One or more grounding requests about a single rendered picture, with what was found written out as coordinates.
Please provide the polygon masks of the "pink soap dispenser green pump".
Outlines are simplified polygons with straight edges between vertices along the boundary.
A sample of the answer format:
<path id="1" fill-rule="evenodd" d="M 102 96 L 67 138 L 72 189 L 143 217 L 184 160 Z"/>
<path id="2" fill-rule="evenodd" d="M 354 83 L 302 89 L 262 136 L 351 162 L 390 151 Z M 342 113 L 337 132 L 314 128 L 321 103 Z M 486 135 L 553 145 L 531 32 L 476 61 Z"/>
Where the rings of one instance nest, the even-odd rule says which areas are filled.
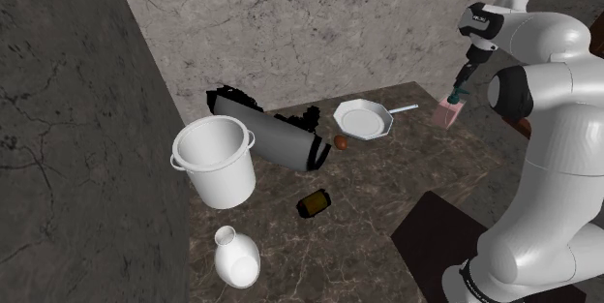
<path id="1" fill-rule="evenodd" d="M 466 103 L 460 96 L 467 93 L 468 91 L 455 87 L 449 95 L 444 96 L 433 112 L 432 123 L 445 130 L 449 129 Z"/>

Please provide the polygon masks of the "white octagonal frying pan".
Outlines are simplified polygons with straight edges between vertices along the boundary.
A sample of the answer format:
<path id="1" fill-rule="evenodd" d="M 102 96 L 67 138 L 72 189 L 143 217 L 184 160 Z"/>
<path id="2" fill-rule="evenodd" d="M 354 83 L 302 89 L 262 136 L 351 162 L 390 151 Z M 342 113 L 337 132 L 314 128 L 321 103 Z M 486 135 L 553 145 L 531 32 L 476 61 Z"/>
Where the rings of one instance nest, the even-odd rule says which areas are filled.
<path id="1" fill-rule="evenodd" d="M 417 104 L 387 109 L 379 103 L 355 99 L 341 102 L 333 113 L 333 118 L 345 135 L 372 140 L 389 134 L 394 113 L 416 108 Z"/>

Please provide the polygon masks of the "dark robot stand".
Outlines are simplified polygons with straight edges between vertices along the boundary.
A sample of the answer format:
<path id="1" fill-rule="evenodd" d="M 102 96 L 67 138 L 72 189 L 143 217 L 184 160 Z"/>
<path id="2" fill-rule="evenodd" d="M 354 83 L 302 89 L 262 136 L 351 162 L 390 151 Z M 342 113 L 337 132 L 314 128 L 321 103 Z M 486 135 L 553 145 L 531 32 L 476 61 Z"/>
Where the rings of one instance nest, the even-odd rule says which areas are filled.
<path id="1" fill-rule="evenodd" d="M 447 303 L 441 276 L 448 266 L 476 255 L 479 235 L 486 229 L 437 194 L 425 193 L 391 235 L 399 253 L 428 303 Z M 604 272 L 588 253 L 591 235 L 576 234 L 564 250 L 571 254 L 571 279 L 559 284 L 525 288 L 512 303 L 585 303 L 586 295 L 572 285 Z"/>

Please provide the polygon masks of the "grey and black rolled bag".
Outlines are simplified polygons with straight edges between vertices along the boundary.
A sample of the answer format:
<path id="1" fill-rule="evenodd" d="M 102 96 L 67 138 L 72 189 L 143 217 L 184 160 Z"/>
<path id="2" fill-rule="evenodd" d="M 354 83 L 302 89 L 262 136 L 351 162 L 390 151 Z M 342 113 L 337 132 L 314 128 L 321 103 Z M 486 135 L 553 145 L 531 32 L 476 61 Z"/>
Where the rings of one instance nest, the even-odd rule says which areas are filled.
<path id="1" fill-rule="evenodd" d="M 206 96 L 212 114 L 234 117 L 255 134 L 252 151 L 267 162 L 296 171 L 318 170 L 325 162 L 331 145 L 317 135 L 317 106 L 309 106 L 301 116 L 285 117 L 265 113 L 254 98 L 228 85 Z"/>

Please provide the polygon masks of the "dark amber jar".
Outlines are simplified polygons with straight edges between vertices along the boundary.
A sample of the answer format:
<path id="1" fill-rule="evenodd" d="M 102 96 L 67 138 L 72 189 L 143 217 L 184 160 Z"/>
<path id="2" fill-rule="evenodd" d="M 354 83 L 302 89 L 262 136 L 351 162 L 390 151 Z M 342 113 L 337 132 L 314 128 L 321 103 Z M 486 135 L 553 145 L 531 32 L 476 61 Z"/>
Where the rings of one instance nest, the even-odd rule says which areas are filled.
<path id="1" fill-rule="evenodd" d="M 319 189 L 301 198 L 296 204 L 296 209 L 301 218 L 309 219 L 325 210 L 331 203 L 330 195 L 324 189 Z"/>

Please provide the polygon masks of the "white vase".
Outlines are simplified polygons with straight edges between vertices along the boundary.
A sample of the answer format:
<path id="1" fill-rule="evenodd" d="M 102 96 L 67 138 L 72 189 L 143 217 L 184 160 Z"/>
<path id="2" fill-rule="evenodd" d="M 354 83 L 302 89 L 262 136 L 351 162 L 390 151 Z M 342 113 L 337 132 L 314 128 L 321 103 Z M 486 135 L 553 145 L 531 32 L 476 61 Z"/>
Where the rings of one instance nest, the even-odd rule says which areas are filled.
<path id="1" fill-rule="evenodd" d="M 219 277 L 233 288 L 249 288 L 260 272 L 256 243 L 231 226 L 220 227 L 214 236 L 217 245 L 214 264 Z"/>

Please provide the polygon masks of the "white two-handled pot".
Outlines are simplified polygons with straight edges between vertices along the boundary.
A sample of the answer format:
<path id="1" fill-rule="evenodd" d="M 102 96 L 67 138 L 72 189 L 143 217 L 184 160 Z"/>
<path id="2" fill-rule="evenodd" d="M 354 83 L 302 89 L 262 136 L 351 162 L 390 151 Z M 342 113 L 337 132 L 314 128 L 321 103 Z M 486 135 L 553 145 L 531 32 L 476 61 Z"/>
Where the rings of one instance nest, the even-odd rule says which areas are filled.
<path id="1" fill-rule="evenodd" d="M 170 164 L 188 174 L 207 206 L 233 208 L 245 202 L 256 187 L 250 153 L 255 142 L 255 134 L 234 117 L 203 117 L 178 133 Z"/>

